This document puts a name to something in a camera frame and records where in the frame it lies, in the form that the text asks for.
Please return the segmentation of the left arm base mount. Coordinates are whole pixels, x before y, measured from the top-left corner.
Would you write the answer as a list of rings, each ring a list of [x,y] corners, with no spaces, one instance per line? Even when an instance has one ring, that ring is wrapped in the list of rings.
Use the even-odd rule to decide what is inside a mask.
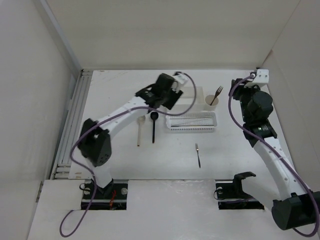
[[[102,193],[97,189],[89,210],[124,211],[127,209],[128,181],[115,180],[110,188]],[[85,181],[79,185],[82,191],[80,209],[85,210],[93,196],[93,181]]]

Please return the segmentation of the black chopstick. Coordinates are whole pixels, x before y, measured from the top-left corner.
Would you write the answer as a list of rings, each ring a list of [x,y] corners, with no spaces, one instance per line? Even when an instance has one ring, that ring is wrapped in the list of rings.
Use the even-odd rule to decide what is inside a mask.
[[[171,125],[171,127],[197,127],[197,126],[200,126],[200,124],[197,124],[197,123],[194,123],[194,122],[191,122],[191,123],[180,123],[180,124],[174,124],[174,125]]]

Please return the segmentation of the metal chopstick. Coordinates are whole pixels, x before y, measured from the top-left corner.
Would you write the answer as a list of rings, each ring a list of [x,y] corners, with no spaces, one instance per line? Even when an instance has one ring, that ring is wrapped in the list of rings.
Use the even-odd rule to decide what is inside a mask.
[[[212,119],[212,116],[200,116],[200,117],[190,117],[188,119],[192,119],[192,120],[200,120],[200,119]]]

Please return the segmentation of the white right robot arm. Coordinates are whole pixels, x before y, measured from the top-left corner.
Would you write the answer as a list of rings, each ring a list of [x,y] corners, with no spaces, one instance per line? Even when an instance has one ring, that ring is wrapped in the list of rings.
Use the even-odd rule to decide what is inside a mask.
[[[249,195],[271,211],[275,224],[283,231],[294,230],[310,238],[320,228],[320,193],[312,191],[292,167],[278,135],[268,117],[273,111],[272,97],[258,85],[247,87],[253,75],[232,80],[228,101],[240,102],[243,125],[235,119],[232,107],[228,111],[233,122],[243,131],[244,137],[258,153],[272,176],[277,191],[253,182],[256,174],[238,173],[232,180],[232,193],[237,197]]]

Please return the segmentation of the brown wooden fork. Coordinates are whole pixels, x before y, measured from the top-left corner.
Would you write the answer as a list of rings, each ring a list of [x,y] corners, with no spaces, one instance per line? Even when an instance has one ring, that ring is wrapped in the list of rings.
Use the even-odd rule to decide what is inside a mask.
[[[215,94],[214,94],[212,101],[209,104],[210,106],[213,105],[215,99],[221,94],[222,90],[223,90],[223,86],[219,86],[218,89],[215,91]]]

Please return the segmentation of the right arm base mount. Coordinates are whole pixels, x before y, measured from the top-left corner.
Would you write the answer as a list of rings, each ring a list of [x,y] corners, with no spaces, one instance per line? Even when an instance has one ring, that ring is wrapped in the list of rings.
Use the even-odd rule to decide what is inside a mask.
[[[265,207],[254,197],[245,193],[242,181],[256,177],[250,171],[235,174],[233,179],[216,180],[213,197],[219,210],[264,210]]]

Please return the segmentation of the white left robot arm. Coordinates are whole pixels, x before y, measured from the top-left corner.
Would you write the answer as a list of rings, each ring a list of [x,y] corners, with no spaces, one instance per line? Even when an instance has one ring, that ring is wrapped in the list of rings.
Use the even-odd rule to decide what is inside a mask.
[[[88,118],[84,121],[80,135],[92,131],[81,138],[77,147],[93,171],[96,183],[94,192],[100,198],[107,198],[112,192],[113,178],[108,163],[112,155],[112,138],[152,109],[161,106],[171,109],[183,94],[181,88],[187,82],[187,77],[181,72],[174,75],[162,73],[154,84],[137,91],[131,100],[113,113],[100,120]]]

